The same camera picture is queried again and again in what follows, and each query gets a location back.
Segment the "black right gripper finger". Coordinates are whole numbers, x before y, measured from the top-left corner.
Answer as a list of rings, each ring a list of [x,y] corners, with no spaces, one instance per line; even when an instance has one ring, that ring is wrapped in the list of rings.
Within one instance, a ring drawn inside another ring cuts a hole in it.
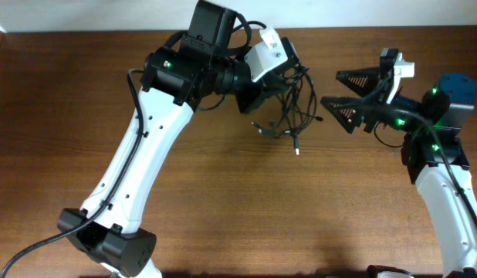
[[[371,93],[380,82],[380,68],[341,70],[336,74],[336,80],[348,87],[360,97]]]
[[[322,97],[320,103],[349,134],[360,126],[364,111],[368,108],[361,99],[353,97]]]

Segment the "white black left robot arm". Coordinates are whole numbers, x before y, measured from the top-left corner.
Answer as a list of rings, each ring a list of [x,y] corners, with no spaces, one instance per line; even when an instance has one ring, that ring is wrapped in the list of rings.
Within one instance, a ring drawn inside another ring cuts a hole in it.
[[[292,43],[266,26],[260,43],[232,48],[251,22],[199,1],[187,30],[176,32],[144,64],[135,111],[110,165],[80,208],[62,211],[69,241],[114,277],[158,277],[155,234],[141,228],[147,197],[174,141],[213,93],[233,95],[241,113],[259,107],[294,57]]]

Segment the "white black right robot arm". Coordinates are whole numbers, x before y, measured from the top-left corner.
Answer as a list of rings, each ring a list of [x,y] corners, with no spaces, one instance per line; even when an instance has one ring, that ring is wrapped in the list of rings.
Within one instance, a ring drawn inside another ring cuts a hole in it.
[[[401,160],[423,198],[441,249],[445,277],[477,277],[477,201],[470,164],[458,137],[474,110],[477,85],[446,73],[421,101],[390,90],[397,78],[379,68],[339,71],[336,79],[357,97],[323,97],[321,104],[352,133],[385,124],[404,132]]]

